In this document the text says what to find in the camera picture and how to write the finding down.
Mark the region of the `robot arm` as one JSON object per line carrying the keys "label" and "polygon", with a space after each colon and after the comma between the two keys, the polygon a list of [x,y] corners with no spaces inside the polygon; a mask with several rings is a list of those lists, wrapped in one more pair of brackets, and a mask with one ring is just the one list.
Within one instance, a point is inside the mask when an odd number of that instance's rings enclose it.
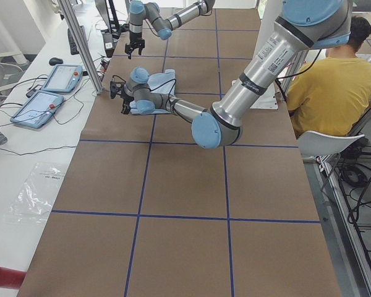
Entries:
{"label": "robot arm", "polygon": [[162,40],[167,40],[172,32],[191,20],[207,15],[213,10],[214,0],[196,1],[190,6],[164,19],[160,8],[155,2],[144,4],[142,1],[131,1],[129,4],[129,42],[125,45],[125,53],[132,59],[134,50],[142,54],[145,48],[145,40],[142,38],[143,21],[149,21],[150,25]]}
{"label": "robot arm", "polygon": [[223,99],[209,109],[171,94],[151,91],[148,71],[136,67],[121,88],[122,113],[134,103],[139,114],[166,110],[191,124],[192,137],[205,149],[235,143],[242,117],[300,51],[324,49],[348,42],[352,1],[283,1],[273,33],[240,74]]}

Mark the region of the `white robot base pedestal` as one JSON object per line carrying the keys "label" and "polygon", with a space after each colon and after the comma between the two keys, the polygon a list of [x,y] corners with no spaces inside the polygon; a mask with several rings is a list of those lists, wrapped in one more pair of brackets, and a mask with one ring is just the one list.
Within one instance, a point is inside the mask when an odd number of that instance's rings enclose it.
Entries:
{"label": "white robot base pedestal", "polygon": [[283,1],[268,1],[258,34],[257,48],[251,62],[220,102],[211,110],[240,121],[248,109],[268,109],[268,103],[277,106],[274,93],[270,93],[276,78],[296,54],[290,29],[293,28],[282,13]]}

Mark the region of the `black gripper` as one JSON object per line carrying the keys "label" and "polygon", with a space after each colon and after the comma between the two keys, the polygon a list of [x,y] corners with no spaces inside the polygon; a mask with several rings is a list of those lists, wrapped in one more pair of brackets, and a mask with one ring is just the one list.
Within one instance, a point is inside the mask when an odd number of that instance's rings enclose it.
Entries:
{"label": "black gripper", "polygon": [[121,98],[123,99],[122,114],[130,113],[130,103],[133,101],[133,96],[129,95],[125,90],[121,92]]}
{"label": "black gripper", "polygon": [[138,49],[138,54],[141,56],[145,48],[145,40],[142,38],[142,32],[129,32],[129,44],[125,45],[125,52],[128,59],[132,59],[133,50]]}

